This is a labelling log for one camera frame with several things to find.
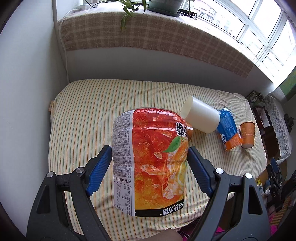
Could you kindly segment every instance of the silver screw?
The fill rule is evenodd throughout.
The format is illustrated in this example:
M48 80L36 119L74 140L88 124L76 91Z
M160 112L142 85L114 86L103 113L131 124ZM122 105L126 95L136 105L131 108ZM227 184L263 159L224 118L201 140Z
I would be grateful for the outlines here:
M76 169L77 173L83 173L84 172L84 168L83 167L79 167Z
M216 168L216 173L218 174L222 174L224 172L224 170L222 168Z
M253 178L253 176L252 176L251 173L246 173L245 176L246 176L246 178L248 178L248 179L252 179L252 178Z
M47 177L53 177L53 175L54 175L53 172L48 172L48 173L46 174Z

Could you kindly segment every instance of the blue and orange snack package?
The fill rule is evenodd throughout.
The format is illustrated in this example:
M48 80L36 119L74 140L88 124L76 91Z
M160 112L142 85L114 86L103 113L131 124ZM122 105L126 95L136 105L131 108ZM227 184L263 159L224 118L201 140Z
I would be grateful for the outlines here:
M230 150L243 143L243 140L237 130L231 112L227 108L219 110L220 122L217 131L221 135L224 150Z

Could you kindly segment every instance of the window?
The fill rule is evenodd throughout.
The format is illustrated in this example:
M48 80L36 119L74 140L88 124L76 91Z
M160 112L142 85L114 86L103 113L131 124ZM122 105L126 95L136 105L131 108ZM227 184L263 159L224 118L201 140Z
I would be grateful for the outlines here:
M181 8L188 10L188 0ZM198 27L241 51L276 85L296 65L295 30L274 0L191 0L190 11Z

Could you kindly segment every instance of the leaf graphic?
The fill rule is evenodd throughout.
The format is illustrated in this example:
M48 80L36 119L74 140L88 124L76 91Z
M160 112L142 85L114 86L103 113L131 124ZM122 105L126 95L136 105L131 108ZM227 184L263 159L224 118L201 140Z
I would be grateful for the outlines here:
M180 136L176 136L172 142L170 143L170 145L168 146L168 148L165 151L162 152L173 152L175 150L177 150L177 148L179 147L179 145L181 144L181 137Z

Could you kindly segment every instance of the bed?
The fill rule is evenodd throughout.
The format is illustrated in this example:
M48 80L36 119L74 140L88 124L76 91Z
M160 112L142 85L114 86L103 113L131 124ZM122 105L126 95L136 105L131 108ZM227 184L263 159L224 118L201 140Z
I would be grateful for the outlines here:
M138 107L159 107L179 113L188 96L193 95L213 108L232 112L239 126L254 121L248 101L231 94L193 85L133 80L79 80L59 93L51 111L49 170L57 175L72 172L95 157L104 145L111 145L112 125L121 113ZM195 146L214 167L228 174L249 172L259 176L266 167L266 155L258 128L251 149L240 146L224 151L216 132L194 130L190 146ZM199 217L208 197L201 192L187 165L184 208L165 217L131 217L113 207L112 163L99 190L91 196L94 208L112 240L137 240L168 228L179 229ZM70 194L66 193L70 219L75 231L82 233Z

